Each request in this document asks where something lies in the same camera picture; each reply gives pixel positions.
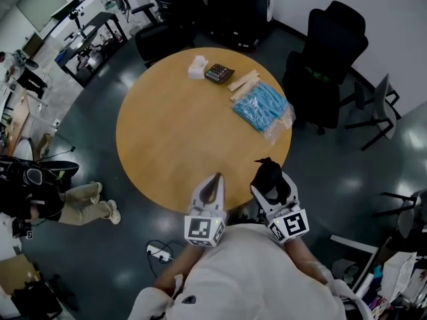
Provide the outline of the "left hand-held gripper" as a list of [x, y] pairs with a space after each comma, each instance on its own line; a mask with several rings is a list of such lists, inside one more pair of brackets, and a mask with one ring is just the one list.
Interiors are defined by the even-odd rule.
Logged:
[[204, 179], [191, 196], [184, 219], [184, 239], [191, 245], [215, 247], [226, 228], [225, 181], [221, 173]]

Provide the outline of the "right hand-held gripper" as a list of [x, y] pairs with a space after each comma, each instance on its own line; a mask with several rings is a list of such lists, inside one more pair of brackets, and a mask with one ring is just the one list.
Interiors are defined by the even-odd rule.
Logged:
[[298, 188], [284, 171], [275, 178], [276, 202], [268, 199], [257, 187], [250, 185], [250, 191], [260, 210], [261, 219], [281, 244], [301, 237], [309, 231], [306, 210], [300, 207]]

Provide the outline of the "black pouch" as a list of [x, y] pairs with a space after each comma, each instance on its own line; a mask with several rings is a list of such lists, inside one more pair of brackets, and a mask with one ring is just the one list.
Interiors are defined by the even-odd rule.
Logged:
[[251, 185], [264, 195], [268, 194], [273, 189], [276, 189], [278, 195], [285, 193], [288, 188], [282, 177], [282, 169], [280, 165], [271, 160], [270, 157], [258, 159], [256, 163], [260, 163]]

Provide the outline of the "person's right forearm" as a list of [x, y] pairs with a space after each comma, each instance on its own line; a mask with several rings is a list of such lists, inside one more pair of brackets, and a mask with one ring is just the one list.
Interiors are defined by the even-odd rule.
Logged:
[[300, 237], [285, 242], [284, 249], [294, 265], [302, 273], [324, 285], [328, 283], [320, 269], [320, 262], [314, 257]]

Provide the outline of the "person's left forearm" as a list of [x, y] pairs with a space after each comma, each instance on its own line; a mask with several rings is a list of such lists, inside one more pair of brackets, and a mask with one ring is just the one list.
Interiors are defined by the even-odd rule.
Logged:
[[171, 296], [175, 291], [175, 276], [183, 275], [183, 279], [186, 279], [204, 251], [205, 247], [187, 245], [173, 263], [156, 279], [154, 287]]

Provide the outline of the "white power strip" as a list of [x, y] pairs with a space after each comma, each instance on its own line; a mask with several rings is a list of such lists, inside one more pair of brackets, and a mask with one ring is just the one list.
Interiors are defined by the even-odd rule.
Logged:
[[146, 247], [146, 252], [149, 256], [159, 259], [159, 261], [162, 263], [168, 263], [170, 261], [173, 261], [172, 254], [164, 248], [156, 247], [154, 245], [148, 245]]

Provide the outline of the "person's white shirt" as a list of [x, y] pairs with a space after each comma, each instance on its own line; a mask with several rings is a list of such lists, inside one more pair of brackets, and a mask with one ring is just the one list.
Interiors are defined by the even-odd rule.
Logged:
[[325, 266], [322, 284], [302, 273], [263, 225], [226, 228], [205, 247], [171, 296], [142, 289], [127, 320], [374, 320], [369, 307]]

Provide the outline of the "clear bag of blue items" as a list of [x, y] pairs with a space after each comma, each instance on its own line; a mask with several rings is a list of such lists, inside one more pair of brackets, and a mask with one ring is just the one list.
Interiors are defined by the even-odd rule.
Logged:
[[296, 119], [294, 107], [286, 97], [260, 80], [231, 100], [233, 111], [272, 145], [292, 128]]

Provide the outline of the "white shelf board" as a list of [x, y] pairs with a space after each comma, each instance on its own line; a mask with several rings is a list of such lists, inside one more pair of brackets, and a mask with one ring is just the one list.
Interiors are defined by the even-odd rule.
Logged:
[[378, 247], [367, 245], [367, 244], [360, 243], [357, 241], [353, 241], [353, 240], [350, 240], [350, 239], [347, 239], [344, 237], [340, 237], [337, 235], [331, 235], [330, 240], [334, 241], [336, 243], [339, 243], [341, 245], [345, 245], [347, 247], [351, 247], [353, 249], [359, 250], [359, 251], [370, 253], [371, 255], [375, 255], [379, 250]]

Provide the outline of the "black calculator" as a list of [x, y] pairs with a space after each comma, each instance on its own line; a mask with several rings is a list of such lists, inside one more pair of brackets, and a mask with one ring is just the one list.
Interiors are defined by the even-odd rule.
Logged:
[[234, 72], [235, 71], [233, 69], [229, 69], [216, 63], [207, 70], [204, 77], [214, 83], [223, 84], [234, 74]]

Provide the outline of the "white tissue pack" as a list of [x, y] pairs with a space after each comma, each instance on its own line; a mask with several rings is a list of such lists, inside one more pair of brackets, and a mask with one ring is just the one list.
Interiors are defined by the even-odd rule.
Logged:
[[196, 55], [191, 65], [188, 67], [187, 76], [189, 79], [204, 79], [205, 68], [209, 61], [203, 55]]

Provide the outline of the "grey chair with black legs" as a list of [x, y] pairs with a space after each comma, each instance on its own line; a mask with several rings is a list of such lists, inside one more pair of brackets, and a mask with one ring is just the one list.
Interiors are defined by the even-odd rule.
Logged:
[[396, 131], [397, 121], [400, 118], [400, 116], [397, 116], [396, 114], [394, 104], [399, 100], [399, 98], [400, 96], [391, 85], [390, 75], [387, 73], [374, 89], [373, 98], [367, 101], [364, 99], [360, 100], [360, 107], [372, 104], [370, 118], [359, 123], [345, 125], [344, 129], [350, 130], [375, 126], [379, 130], [379, 133], [375, 137], [360, 148], [362, 151], [367, 150], [381, 138], [385, 138], [387, 140], [393, 138]]
[[427, 188], [413, 193], [411, 196], [383, 192], [383, 196], [402, 201], [402, 206], [383, 212], [373, 213], [373, 217], [397, 215], [396, 228], [401, 238], [407, 239], [413, 229], [427, 229]]

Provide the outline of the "white perforated basket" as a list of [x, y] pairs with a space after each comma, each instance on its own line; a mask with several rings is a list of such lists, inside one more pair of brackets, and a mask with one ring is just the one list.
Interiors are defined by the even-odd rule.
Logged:
[[379, 296], [391, 303], [409, 285], [417, 252], [397, 252], [384, 263]]

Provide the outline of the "black round stand base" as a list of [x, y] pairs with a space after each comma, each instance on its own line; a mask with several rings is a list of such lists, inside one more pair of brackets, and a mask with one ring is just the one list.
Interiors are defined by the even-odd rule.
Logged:
[[70, 180], [79, 170], [79, 165], [70, 161], [40, 161], [39, 164], [64, 180]]

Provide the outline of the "tall black office chair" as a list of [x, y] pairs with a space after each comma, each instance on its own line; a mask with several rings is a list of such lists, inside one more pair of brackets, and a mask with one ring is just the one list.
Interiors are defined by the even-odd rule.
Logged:
[[312, 9], [301, 53], [292, 51], [282, 79], [296, 118], [311, 123], [320, 135], [335, 129], [340, 113], [340, 85], [367, 49], [366, 22], [359, 12], [339, 1]]

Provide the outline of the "black cabinet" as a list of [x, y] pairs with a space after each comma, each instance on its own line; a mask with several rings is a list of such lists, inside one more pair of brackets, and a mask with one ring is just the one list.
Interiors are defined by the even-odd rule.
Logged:
[[197, 25], [225, 46], [254, 51], [270, 30], [274, 0], [155, 0], [161, 17]]

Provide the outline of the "black bag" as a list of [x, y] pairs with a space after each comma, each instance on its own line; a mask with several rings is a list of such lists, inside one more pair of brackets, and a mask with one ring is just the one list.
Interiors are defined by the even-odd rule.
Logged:
[[15, 289], [11, 300], [20, 315], [28, 320], [54, 320], [63, 312], [58, 301], [60, 291], [55, 279], [48, 282], [26, 282], [24, 288]]

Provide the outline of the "cardboard box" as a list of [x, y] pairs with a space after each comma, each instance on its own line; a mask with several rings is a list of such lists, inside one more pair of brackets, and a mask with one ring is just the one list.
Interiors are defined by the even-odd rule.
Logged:
[[0, 288], [12, 295], [16, 289], [24, 289], [27, 283], [39, 281], [40, 277], [24, 254], [0, 261]]

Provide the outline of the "wooden desk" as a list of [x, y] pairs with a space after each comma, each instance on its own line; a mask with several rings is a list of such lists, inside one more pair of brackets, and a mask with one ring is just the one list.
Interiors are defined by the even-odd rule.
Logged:
[[29, 102], [27, 91], [23, 90], [18, 102], [15, 104], [11, 116], [11, 122], [6, 126], [7, 144], [5, 154], [12, 156], [22, 134], [22, 130], [29, 117]]

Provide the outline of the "white desk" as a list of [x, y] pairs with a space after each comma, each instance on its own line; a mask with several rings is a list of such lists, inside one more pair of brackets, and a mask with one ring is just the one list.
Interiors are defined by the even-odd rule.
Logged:
[[[106, 8], [101, 0], [85, 0], [77, 6], [79, 12], [78, 19], [80, 25], [84, 27], [100, 12], [106, 12]], [[69, 34], [76, 36], [78, 32], [77, 24], [75, 21], [70, 20], [68, 16], [64, 18], [57, 26], [52, 30], [50, 36], [60, 46], [65, 46], [65, 38]]]

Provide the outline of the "black frame desk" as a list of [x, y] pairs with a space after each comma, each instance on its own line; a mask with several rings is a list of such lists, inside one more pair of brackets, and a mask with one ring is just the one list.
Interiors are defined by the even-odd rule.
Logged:
[[[93, 41], [99, 35], [101, 27], [105, 27], [111, 37], [100, 45], [94, 45]], [[117, 16], [108, 12], [100, 12], [75, 37], [68, 35], [68, 38], [70, 42], [59, 52], [55, 62], [82, 87], [86, 87], [95, 74], [127, 43]]]

